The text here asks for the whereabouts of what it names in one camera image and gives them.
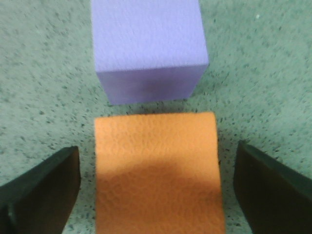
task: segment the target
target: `orange foam block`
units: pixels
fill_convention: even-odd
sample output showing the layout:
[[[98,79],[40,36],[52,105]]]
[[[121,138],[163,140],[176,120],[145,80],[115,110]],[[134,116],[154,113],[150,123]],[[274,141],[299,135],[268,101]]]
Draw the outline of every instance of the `orange foam block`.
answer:
[[[213,113],[100,117],[97,234],[225,234]]]

